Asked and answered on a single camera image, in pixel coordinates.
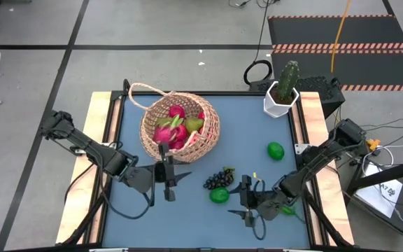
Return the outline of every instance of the floor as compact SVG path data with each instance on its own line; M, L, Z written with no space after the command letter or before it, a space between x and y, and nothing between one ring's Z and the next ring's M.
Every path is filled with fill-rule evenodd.
M403 0L390 4L403 29ZM281 0L267 15L339 15L345 6L346 0ZM386 13L382 0L354 0L349 12ZM74 158L36 137L44 110L68 111L82 128L91 93L119 90L124 78L166 90L246 90L242 75L255 56L251 45L257 44L263 14L254 1L234 9L227 0L0 5L0 250L55 243ZM270 44L267 24L262 43ZM267 53L261 50L259 58ZM254 69L250 79L263 74L265 69ZM342 117L359 124L403 117L403 92L344 95ZM333 127L333 118L327 124ZM382 142L401 135L403 129L370 134ZM403 148L393 154L403 162ZM341 169L343 187L352 169ZM348 215L359 246L403 251L402 236L353 204Z

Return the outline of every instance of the green pear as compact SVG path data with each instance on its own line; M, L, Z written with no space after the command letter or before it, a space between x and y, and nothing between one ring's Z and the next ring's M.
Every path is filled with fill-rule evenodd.
M200 130L203 127L204 120L198 118L186 118L185 127L188 130L189 134L193 131Z

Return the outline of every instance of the blue table surface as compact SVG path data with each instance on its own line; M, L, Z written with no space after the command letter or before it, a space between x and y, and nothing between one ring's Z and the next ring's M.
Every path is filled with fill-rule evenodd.
M136 96L140 104L150 105L159 96ZM307 248L306 225L294 216L280 214L267 221L267 237L257 240L253 231L245 227L238 215L227 210L244 210L239 195L233 194L228 202L214 204L209 199L205 180L222 170L235 167L236 179L229 189L235 188L241 175L264 179L267 190L283 175L296 170L293 142L288 117L273 119L263 111L262 97L207 96L205 97L220 117L220 139L212 151L192 164L181 165L176 173L191 171L174 188L175 202L164 200L164 186L157 184L155 206L138 220L127 220L108 211L103 246L130 248ZM143 110L125 102L120 140L122 149L139 156L139 165L155 161L144 151L139 140L139 123ZM285 149L281 161L267 155L267 144L279 142ZM146 207L143 196L123 183L113 182L113 206L130 216L138 215ZM301 202L295 204L304 217ZM257 233L262 224L257 222Z

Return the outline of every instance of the white paper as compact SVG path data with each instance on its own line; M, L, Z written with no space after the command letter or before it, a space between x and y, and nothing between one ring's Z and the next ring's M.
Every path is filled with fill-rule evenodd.
M365 174L369 176L378 172L379 168L371 163L368 165ZM367 188L359 189L355 193L355 195L365 201L367 204L374 207L377 211L380 211L387 217L391 218L395 209L395 203L392 202L397 202L397 198L399 198L401 189L402 183L397 180L393 180L382 183L380 186L380 190L379 185L369 186ZM382 197L381 192L382 195L389 199L391 202Z

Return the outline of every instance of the yellow clamp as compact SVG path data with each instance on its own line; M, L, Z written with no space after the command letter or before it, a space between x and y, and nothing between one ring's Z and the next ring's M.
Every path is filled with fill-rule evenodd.
M376 139L376 140L370 139L370 140L367 140L367 145L371 151L375 151L377 149L377 146L380 144L380 142L381 141L378 139Z

